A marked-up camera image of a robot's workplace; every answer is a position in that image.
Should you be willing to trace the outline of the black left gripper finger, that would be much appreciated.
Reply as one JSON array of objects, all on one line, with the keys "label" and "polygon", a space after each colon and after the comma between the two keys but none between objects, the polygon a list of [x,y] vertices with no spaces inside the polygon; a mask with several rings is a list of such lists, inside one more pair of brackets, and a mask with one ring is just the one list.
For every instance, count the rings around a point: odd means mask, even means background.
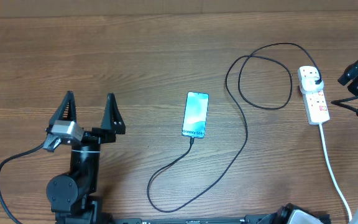
[{"label": "black left gripper finger", "polygon": [[108,93],[101,129],[111,131],[114,134],[126,133],[126,126],[119,112],[114,93]]},{"label": "black left gripper finger", "polygon": [[49,125],[53,125],[57,120],[76,121],[75,97],[72,91],[67,91],[60,106],[49,120]]}]

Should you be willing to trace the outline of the Galaxy smartphone blue screen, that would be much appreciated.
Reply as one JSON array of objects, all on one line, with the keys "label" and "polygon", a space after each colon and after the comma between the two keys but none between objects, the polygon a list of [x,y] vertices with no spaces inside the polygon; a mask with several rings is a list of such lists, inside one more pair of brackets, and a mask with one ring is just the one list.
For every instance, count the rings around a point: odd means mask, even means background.
[{"label": "Galaxy smartphone blue screen", "polygon": [[188,92],[183,118],[182,135],[191,138],[204,138],[208,114],[209,95]]}]

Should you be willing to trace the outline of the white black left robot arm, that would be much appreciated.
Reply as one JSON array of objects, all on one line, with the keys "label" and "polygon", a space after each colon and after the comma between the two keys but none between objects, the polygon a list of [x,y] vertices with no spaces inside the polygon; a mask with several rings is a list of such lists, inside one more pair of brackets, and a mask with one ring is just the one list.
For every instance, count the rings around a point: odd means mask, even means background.
[{"label": "white black left robot arm", "polygon": [[107,95],[101,126],[87,131],[77,123],[75,97],[68,91],[45,132],[42,148],[48,152],[60,145],[71,147],[70,170],[52,178],[46,189],[55,222],[113,223],[112,215],[102,211],[102,198],[93,194],[98,185],[101,145],[113,143],[118,134],[126,133],[114,94]]}]

